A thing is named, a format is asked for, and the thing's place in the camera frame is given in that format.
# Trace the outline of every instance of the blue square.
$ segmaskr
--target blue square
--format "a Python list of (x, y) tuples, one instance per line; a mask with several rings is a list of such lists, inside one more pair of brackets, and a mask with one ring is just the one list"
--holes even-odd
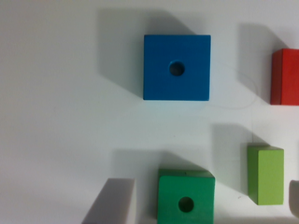
[(208, 101), (210, 35), (145, 35), (144, 100)]

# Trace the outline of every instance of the rectangular block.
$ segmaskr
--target rectangular block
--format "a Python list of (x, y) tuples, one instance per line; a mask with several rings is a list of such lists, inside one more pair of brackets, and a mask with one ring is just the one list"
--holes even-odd
[(299, 105), (299, 49), (272, 56), (271, 105)]
[(210, 35), (145, 35), (144, 100), (208, 101)]
[(214, 191), (208, 171), (160, 170), (158, 224), (214, 223)]
[(283, 178), (283, 149), (248, 147), (249, 197), (256, 204), (283, 204)]
[(82, 224), (135, 224), (134, 179), (108, 179)]

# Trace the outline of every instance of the square block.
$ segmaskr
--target square block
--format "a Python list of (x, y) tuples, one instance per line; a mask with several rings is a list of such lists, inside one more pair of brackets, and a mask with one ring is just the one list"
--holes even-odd
[(248, 147), (249, 197), (256, 204), (283, 204), (283, 178), (283, 149)]
[(271, 105), (299, 105), (299, 49), (272, 55)]
[(215, 177), (208, 171), (159, 171), (158, 224), (214, 223)]
[(208, 101), (210, 35), (145, 35), (144, 100)]

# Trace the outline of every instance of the red block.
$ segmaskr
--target red block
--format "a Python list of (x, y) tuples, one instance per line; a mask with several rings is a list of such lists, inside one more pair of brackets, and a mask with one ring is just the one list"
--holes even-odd
[(271, 105), (299, 105), (299, 49), (272, 55)]

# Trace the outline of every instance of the green block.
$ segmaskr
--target green block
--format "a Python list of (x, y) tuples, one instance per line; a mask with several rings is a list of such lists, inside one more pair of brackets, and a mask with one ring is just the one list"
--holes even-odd
[(213, 224), (214, 191), (208, 171), (160, 170), (158, 224)]
[(283, 149), (248, 147), (249, 197), (256, 204), (283, 204), (283, 166)]

